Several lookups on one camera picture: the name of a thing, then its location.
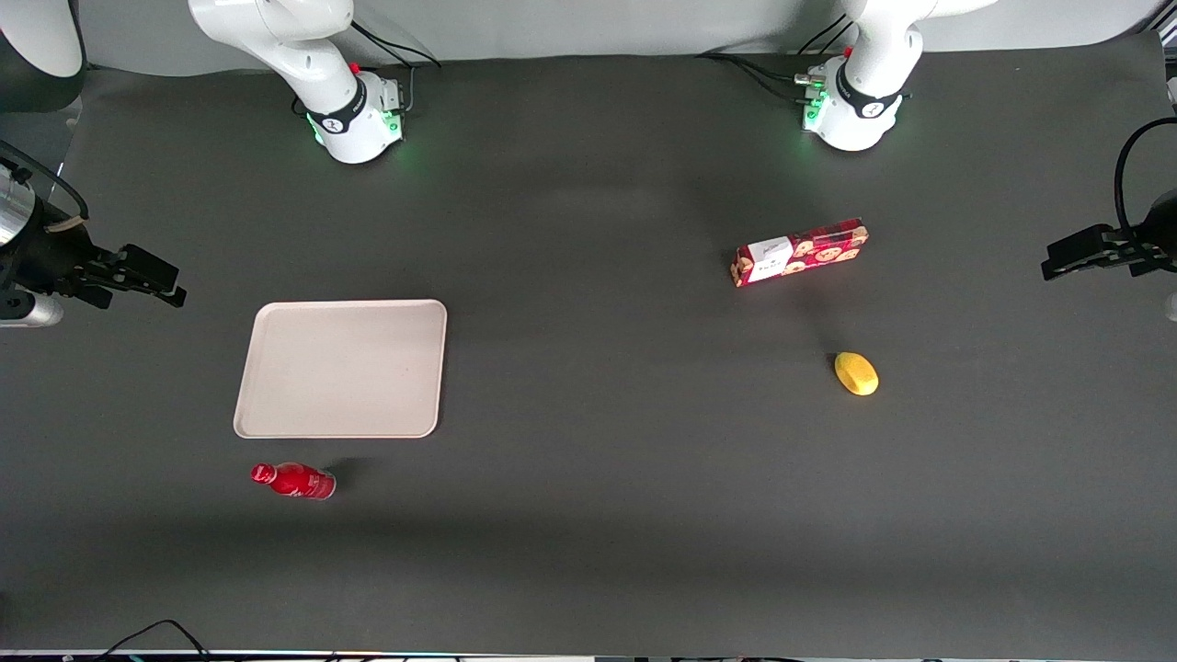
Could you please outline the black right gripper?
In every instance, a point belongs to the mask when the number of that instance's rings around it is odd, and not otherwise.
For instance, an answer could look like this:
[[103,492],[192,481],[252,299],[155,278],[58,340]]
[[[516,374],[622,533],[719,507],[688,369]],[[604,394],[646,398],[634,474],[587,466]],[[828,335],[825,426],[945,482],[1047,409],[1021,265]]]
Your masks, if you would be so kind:
[[97,247],[84,216],[4,216],[4,292],[22,287],[34,293],[77,299],[107,310],[106,287],[155,297],[182,307],[188,291],[179,269],[138,245],[121,251]]

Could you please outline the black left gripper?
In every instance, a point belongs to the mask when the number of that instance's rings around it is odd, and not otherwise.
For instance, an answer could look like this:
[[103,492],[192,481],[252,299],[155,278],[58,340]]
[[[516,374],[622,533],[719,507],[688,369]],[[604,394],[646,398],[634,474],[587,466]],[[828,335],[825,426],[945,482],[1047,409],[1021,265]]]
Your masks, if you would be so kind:
[[[1132,278],[1153,272],[1176,273],[1176,188],[1152,201],[1142,223],[1142,241],[1152,246],[1124,249],[1124,260]],[[1108,223],[1075,232],[1048,245],[1040,264],[1043,280],[1051,282],[1082,269],[1113,269],[1121,264],[1118,234]]]

